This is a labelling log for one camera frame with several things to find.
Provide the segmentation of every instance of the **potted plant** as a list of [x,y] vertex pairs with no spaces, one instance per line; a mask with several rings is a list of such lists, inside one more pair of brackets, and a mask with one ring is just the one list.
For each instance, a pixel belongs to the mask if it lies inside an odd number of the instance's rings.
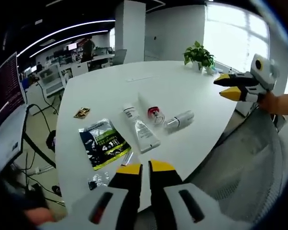
[[193,63],[193,69],[196,72],[201,73],[203,67],[211,69],[214,66],[214,56],[204,49],[198,41],[195,41],[194,45],[188,47],[184,55],[184,64],[188,64],[190,61]]

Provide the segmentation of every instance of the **green leaves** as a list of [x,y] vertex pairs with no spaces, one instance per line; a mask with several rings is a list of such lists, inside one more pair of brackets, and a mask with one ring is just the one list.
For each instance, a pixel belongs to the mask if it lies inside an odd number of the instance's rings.
[[202,66],[210,67],[215,64],[214,56],[211,55],[208,50],[204,49],[198,41],[195,41],[192,47],[188,47],[184,55],[184,64],[188,64],[190,61],[198,61]]

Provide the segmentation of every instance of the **monitor screen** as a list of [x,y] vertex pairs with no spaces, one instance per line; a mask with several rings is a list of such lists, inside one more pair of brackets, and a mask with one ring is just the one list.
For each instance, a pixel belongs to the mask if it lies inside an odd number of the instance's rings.
[[0,66],[0,126],[20,105],[24,104],[17,71],[16,53]]
[[31,67],[31,73],[33,73],[33,72],[36,71],[36,70],[37,70],[37,67],[36,67],[36,66]]
[[68,45],[68,50],[76,49],[77,48],[77,43],[71,43]]

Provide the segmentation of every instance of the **ceiling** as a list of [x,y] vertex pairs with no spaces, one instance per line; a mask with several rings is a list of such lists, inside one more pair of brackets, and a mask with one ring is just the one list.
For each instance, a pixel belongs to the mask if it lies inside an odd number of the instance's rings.
[[[114,19],[115,8],[122,0],[77,0],[72,4],[71,1],[57,0],[56,3],[51,4],[53,1],[18,0],[9,2],[8,6],[5,2],[0,1],[0,63],[11,53],[19,53],[33,42],[59,29],[85,22]],[[146,3],[148,12],[181,5],[205,3],[204,0],[161,0],[165,5],[154,9],[161,4],[154,0],[138,1]],[[215,1],[236,5],[257,13],[248,0]],[[42,22],[36,24],[36,21],[40,19]],[[55,34],[25,51],[19,56],[18,61],[20,63],[27,61],[30,55],[42,48],[39,45],[49,39],[60,41],[93,31],[110,30],[114,25],[114,22],[89,24]]]

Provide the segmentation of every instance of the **gold card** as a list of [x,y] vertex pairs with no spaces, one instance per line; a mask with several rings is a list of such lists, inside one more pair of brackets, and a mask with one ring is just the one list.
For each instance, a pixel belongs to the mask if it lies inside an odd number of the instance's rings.
[[76,115],[73,117],[84,119],[88,115],[90,110],[91,109],[89,109],[89,108],[80,108],[79,111],[76,113]]

